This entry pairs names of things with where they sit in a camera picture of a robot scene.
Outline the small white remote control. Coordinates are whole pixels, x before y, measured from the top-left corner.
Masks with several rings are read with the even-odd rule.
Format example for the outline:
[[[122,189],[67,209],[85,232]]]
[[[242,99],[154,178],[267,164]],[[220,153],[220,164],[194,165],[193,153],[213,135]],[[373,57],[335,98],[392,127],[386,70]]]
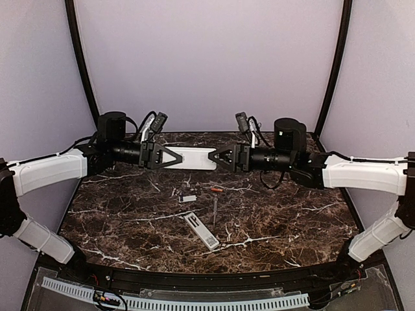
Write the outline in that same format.
[[[166,169],[215,170],[217,168],[217,164],[208,159],[208,154],[215,151],[214,148],[167,146],[167,149],[181,155],[182,162],[169,165]]]

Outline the clear handle screwdriver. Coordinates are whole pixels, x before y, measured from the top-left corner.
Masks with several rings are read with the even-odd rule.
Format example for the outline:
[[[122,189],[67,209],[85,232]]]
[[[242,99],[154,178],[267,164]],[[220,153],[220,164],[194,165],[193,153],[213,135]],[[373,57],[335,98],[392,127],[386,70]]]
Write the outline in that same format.
[[[218,210],[218,198],[214,197],[213,199],[213,227],[215,227],[215,224],[216,224],[217,210]]]

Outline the white battery cover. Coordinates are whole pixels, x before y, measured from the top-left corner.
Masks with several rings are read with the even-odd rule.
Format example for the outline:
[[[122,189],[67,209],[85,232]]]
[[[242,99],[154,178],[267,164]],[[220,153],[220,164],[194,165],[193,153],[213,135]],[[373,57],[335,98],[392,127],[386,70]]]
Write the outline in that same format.
[[[179,199],[180,203],[187,203],[187,202],[195,202],[197,200],[197,196],[196,195],[189,195],[189,196],[184,196],[184,198],[181,200]]]

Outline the long white remote control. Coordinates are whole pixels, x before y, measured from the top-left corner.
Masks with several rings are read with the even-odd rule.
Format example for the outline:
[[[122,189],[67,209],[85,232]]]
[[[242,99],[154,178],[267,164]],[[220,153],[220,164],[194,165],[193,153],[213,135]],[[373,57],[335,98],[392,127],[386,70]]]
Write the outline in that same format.
[[[219,241],[213,235],[213,233],[202,223],[199,217],[195,213],[189,213],[184,216],[184,220],[190,226],[190,228],[201,239],[204,245],[210,250],[214,250],[219,246]]]

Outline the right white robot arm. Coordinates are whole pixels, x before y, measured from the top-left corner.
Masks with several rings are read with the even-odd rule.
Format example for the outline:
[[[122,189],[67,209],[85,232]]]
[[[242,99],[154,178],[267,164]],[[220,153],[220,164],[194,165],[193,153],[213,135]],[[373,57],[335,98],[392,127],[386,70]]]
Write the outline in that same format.
[[[331,267],[331,276],[345,281],[356,262],[414,229],[414,153],[394,159],[347,157],[338,152],[307,151],[306,126],[292,118],[274,122],[274,146],[231,144],[208,154],[231,172],[242,170],[288,173],[292,181],[311,189],[354,188],[398,196],[388,212],[346,243],[344,254]]]

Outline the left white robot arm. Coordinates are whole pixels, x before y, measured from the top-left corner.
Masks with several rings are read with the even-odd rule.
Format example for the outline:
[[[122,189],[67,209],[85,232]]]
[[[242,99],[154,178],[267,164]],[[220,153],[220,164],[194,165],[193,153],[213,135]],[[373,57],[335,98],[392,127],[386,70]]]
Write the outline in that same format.
[[[66,272],[77,282],[91,278],[91,267],[80,258],[81,251],[65,238],[25,214],[18,199],[33,190],[69,179],[94,176],[116,162],[158,169],[179,164],[183,157],[151,140],[137,143],[126,137],[130,117],[120,111],[100,115],[97,131],[77,140],[56,154],[8,163],[1,161],[1,236],[14,236],[40,253],[66,264]]]

